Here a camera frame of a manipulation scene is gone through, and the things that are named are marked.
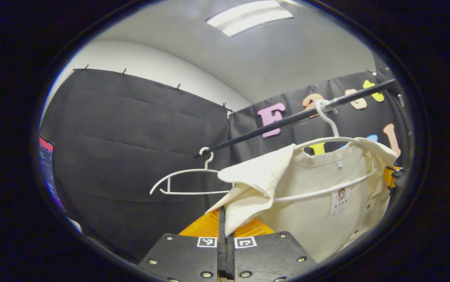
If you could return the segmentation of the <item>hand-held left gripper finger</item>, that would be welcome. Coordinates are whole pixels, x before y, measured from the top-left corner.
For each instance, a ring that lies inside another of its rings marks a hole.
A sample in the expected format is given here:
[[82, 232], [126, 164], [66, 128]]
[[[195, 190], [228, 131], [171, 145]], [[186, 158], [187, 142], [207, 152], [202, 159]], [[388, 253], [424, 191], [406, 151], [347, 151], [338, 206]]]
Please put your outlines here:
[[226, 268], [223, 216], [216, 209], [179, 234], [163, 234], [137, 267], [162, 282], [219, 282]]
[[289, 282], [315, 266], [294, 235], [257, 218], [227, 237], [226, 275], [235, 282]]

